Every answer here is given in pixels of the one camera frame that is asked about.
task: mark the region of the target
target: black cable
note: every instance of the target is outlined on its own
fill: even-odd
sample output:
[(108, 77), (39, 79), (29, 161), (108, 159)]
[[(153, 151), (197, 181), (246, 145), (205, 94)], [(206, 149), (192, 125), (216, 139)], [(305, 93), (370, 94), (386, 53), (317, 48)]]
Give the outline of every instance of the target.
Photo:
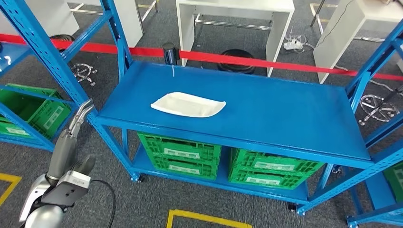
[(112, 205), (111, 219), (109, 220), (109, 224), (108, 224), (108, 228), (111, 228), (111, 227), (112, 227), (113, 220), (114, 220), (114, 218), (115, 218), (115, 212), (116, 212), (116, 195), (115, 195), (115, 190), (112, 188), (112, 186), (111, 186), (108, 182), (106, 182), (106, 181), (104, 181), (104, 180), (92, 180), (91, 182), (100, 182), (100, 183), (106, 185), (106, 186), (109, 188), (109, 190), (111, 190), (113, 205)]
[(332, 30), (330, 30), (330, 32), (323, 38), (322, 42), (316, 44), (316, 47), (318, 47), (320, 44), (322, 44), (322, 43), (325, 41), (326, 37), (329, 36), (330, 33), (332, 33), (332, 31), (336, 28), (336, 25), (339, 23), (341, 17), (344, 15), (345, 11), (347, 10), (347, 6), (350, 5), (350, 3), (353, 2), (353, 1), (354, 1), (354, 0), (351, 0), (350, 2), (347, 3), (347, 5), (346, 5), (345, 8), (344, 8), (343, 13), (340, 15), (339, 20), (337, 20), (337, 22), (336, 22), (336, 24), (333, 26)]

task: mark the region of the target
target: black stool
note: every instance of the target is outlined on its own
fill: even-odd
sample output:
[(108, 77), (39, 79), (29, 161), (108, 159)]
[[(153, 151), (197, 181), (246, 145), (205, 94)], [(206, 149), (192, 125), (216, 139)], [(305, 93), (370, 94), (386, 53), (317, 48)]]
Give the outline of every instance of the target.
[[(221, 54), (225, 55), (225, 56), (254, 58), (251, 53), (241, 50), (241, 49), (230, 49), (230, 50), (224, 51)], [(244, 65), (226, 64), (226, 63), (218, 63), (217, 67), (219, 70), (222, 70), (222, 71), (237, 72), (237, 73), (244, 73), (244, 74), (253, 74), (253, 72), (255, 71), (254, 66), (244, 66)]]

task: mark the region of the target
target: shelf caster wheel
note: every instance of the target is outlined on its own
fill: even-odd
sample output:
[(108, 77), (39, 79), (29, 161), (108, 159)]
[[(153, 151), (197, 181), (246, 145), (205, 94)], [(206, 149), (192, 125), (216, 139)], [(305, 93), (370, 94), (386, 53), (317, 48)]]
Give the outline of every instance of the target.
[(339, 173), (341, 173), (341, 167), (337, 167), (337, 169), (332, 168), (332, 173), (333, 173), (333, 174), (339, 174)]
[(145, 179), (144, 179), (144, 176), (140, 175), (138, 180), (134, 180), (133, 177), (130, 180), (133, 181), (134, 183), (141, 183), (141, 182), (144, 182)]
[(287, 207), (288, 207), (288, 210), (291, 211), (291, 212), (293, 212), (293, 213), (295, 213), (295, 212), (297, 211), (297, 206), (296, 206), (296, 204), (289, 203), (289, 204), (287, 205)]

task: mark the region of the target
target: white label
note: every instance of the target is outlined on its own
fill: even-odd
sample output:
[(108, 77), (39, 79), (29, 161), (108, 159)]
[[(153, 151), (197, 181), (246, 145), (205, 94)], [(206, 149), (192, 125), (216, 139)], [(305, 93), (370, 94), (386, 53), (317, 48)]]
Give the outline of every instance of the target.
[(47, 130), (49, 129), (52, 124), (56, 121), (56, 119), (60, 116), (62, 111), (64, 110), (63, 107), (59, 106), (54, 113), (50, 116), (50, 118), (46, 121), (46, 123), (43, 125), (43, 127)]
[(9, 128), (6, 127), (7, 131), (13, 134), (22, 134), (22, 135), (29, 135), (26, 131), (24, 130), (19, 130), (19, 129), (14, 129), (14, 128)]
[(191, 173), (191, 174), (200, 175), (200, 170), (197, 170), (197, 169), (189, 169), (189, 168), (185, 168), (185, 167), (179, 167), (176, 165), (169, 165), (169, 169), (178, 171), (178, 172), (187, 172), (187, 173)]
[(403, 188), (403, 179), (399, 178), (399, 177), (403, 176), (403, 169), (394, 170), (394, 174), (397, 177), (397, 180), (399, 181), (400, 186)]
[(248, 177), (246, 179), (246, 182), (251, 182), (251, 183), (255, 183), (255, 184), (280, 185), (279, 180), (268, 180), (268, 179), (261, 179), (261, 178), (255, 178), (255, 177)]
[(171, 149), (168, 149), (168, 148), (164, 149), (164, 153), (169, 154), (169, 155), (179, 156), (179, 157), (200, 159), (200, 155), (198, 153), (177, 151), (177, 150), (171, 150)]
[(274, 164), (274, 163), (266, 163), (258, 161), (255, 164), (255, 168), (268, 169), (268, 170), (284, 170), (284, 171), (293, 171), (295, 165), (282, 165), (282, 164)]

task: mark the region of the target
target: power strip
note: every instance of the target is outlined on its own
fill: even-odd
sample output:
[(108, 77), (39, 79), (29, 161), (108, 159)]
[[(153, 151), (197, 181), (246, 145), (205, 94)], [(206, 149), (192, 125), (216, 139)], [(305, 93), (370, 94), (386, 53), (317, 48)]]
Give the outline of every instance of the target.
[(285, 50), (294, 50), (294, 49), (301, 50), (303, 44), (297, 39), (292, 39), (289, 42), (284, 43), (283, 47)]

